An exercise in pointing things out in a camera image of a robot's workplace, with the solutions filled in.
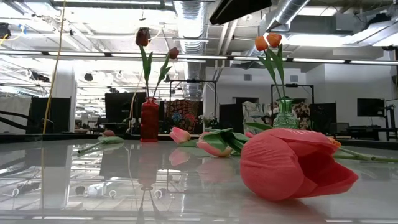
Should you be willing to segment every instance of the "green glass vase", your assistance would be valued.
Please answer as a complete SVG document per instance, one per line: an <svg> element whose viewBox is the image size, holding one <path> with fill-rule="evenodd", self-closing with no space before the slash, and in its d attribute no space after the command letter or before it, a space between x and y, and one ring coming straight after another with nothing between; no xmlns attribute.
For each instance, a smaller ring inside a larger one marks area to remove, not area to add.
<svg viewBox="0 0 398 224"><path fill-rule="evenodd" d="M299 119L292 113L292 100L279 100L279 113L274 120L274 128L299 129Z"/></svg>

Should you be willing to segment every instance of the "glossy white tabletop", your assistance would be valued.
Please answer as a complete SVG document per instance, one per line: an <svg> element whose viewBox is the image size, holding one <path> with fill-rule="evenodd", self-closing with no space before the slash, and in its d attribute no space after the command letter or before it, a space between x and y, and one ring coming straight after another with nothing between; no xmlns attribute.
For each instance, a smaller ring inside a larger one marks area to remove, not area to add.
<svg viewBox="0 0 398 224"><path fill-rule="evenodd" d="M242 183L238 157L139 141L77 156L94 142L0 144L0 223L398 223L398 164L339 160L359 175L349 192L274 203Z"/></svg>

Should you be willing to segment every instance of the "exposed ceiling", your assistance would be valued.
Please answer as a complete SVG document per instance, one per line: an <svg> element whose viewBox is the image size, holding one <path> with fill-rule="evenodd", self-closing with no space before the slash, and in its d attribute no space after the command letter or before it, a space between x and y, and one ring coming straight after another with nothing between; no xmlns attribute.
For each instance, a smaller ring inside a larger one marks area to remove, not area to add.
<svg viewBox="0 0 398 224"><path fill-rule="evenodd" d="M163 10L159 8L159 1L146 1L145 5L129 4L132 1L96 1L81 0L67 1L65 10L65 25L63 31L62 51L78 52L139 52L134 43L135 33L140 27L149 27L152 42L147 51L155 53L166 53L169 47L181 49L181 38L178 34L179 19L173 10L173 2L166 1ZM204 1L208 7L206 15L211 16L217 1ZM371 9L390 6L391 0L363 0L363 1L332 1L312 0L304 7L299 16L331 17L337 13L350 14L355 11L364 12ZM0 0L0 22L10 24L11 38L13 41L5 41L0 49L9 50L58 50L60 28L60 12L62 0L56 1L7 1ZM214 26L206 19L205 36L206 41L204 54L226 54L245 52L253 46L254 39L259 34L259 24L263 15L276 9L276 5L268 9L252 13L239 19L236 28L234 23L228 24L226 33L231 31L231 40L228 45L228 35L224 36L223 45L220 44L224 26ZM382 55L379 47L356 47L355 49L338 47L312 47L306 45L284 46L286 57L303 58L364 58L376 59ZM78 86L131 86L139 83L142 64L141 62L130 61L105 61L105 60L76 60L78 68ZM30 80L29 71L35 71L47 77L51 77L54 60L42 58L0 58L0 83L29 84L42 83L41 81ZM171 79L185 79L186 62L173 63L174 68L169 71ZM153 71L159 71L162 62L155 62ZM84 74L92 73L94 80L88 82ZM157 73L153 73L150 85L155 85ZM174 98L183 98L188 87L181 83L183 90L177 90ZM169 84L162 83L159 91L160 97L168 96ZM129 88L122 88L121 91L133 91ZM25 92L32 95L45 96L49 88L39 87L1 87L3 94L18 94ZM102 97L109 89L105 88L79 88L78 105L84 107L87 101L83 99L92 98L92 104L96 100L98 108L104 108Z"/></svg>

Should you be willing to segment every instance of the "glass vase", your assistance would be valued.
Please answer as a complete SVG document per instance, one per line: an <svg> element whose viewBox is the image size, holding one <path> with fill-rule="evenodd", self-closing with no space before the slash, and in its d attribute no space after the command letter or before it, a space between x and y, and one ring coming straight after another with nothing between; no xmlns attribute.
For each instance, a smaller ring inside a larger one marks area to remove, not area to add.
<svg viewBox="0 0 398 224"><path fill-rule="evenodd" d="M141 142L157 142L159 132L159 105L156 98L147 97L141 106Z"/></svg>
<svg viewBox="0 0 398 224"><path fill-rule="evenodd" d="M292 113L292 100L279 100L279 113L274 120L274 128L299 129L299 119Z"/></svg>

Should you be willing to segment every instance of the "red vase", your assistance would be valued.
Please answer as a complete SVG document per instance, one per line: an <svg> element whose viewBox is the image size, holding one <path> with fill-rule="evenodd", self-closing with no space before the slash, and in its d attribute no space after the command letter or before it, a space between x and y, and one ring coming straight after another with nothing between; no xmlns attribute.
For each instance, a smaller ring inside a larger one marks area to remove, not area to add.
<svg viewBox="0 0 398 224"><path fill-rule="evenodd" d="M159 105L156 98L147 97L141 107L141 141L157 142L159 132Z"/></svg>

